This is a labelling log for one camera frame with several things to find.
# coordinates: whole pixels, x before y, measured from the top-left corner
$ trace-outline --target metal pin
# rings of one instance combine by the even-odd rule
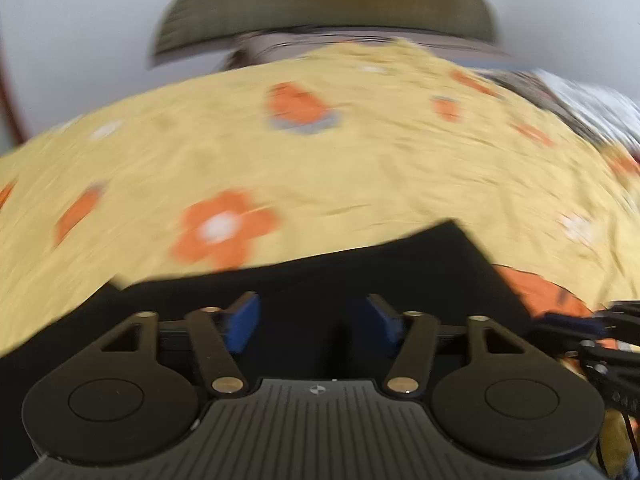
[[[244,383],[237,377],[219,377],[211,383],[211,387],[221,394],[234,394],[243,386]]]
[[[394,377],[387,381],[386,387],[398,394],[410,394],[418,389],[418,381],[411,377]]]

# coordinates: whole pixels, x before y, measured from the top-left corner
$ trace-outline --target yellow bed sheet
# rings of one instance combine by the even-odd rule
[[[596,150],[404,41],[117,102],[0,159],[0,190],[0,354],[114,277],[263,266],[445,218],[590,308],[640,286],[640,215]]]

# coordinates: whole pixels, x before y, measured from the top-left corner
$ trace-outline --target black wire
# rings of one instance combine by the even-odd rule
[[[602,457],[602,448],[600,447],[600,439],[598,439],[598,442],[596,443],[596,456],[598,457],[598,464],[600,465],[600,469],[602,469],[602,472],[606,476],[609,476],[609,473],[607,473],[607,466],[604,465],[604,459]]]
[[[636,436],[634,435],[634,430],[631,427],[631,421],[629,420],[629,416],[626,413],[623,413],[622,414],[622,418],[625,419],[626,434],[629,436],[629,442],[631,443],[631,449],[634,450],[634,458],[636,459],[636,467],[638,468],[638,472],[640,473],[640,454],[638,454],[638,443],[636,442]]]

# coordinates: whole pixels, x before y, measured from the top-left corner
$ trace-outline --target black cloth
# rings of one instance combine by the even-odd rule
[[[91,341],[140,310],[161,320],[182,319],[205,305],[227,306],[258,292],[258,328],[238,364],[255,383],[261,377],[382,378],[390,362],[354,352],[349,327],[354,306],[382,295],[396,310],[421,310],[443,324],[464,325],[485,314],[516,334],[531,324],[509,289],[453,223],[368,248],[323,254],[269,267],[146,282],[118,290],[107,284],[85,303],[0,359],[2,462],[11,479],[35,458],[20,420],[28,389]]]

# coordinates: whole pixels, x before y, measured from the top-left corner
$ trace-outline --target olive green cushion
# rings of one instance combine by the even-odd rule
[[[156,54],[240,32],[299,25],[409,27],[494,38],[482,0],[175,0],[162,22]]]

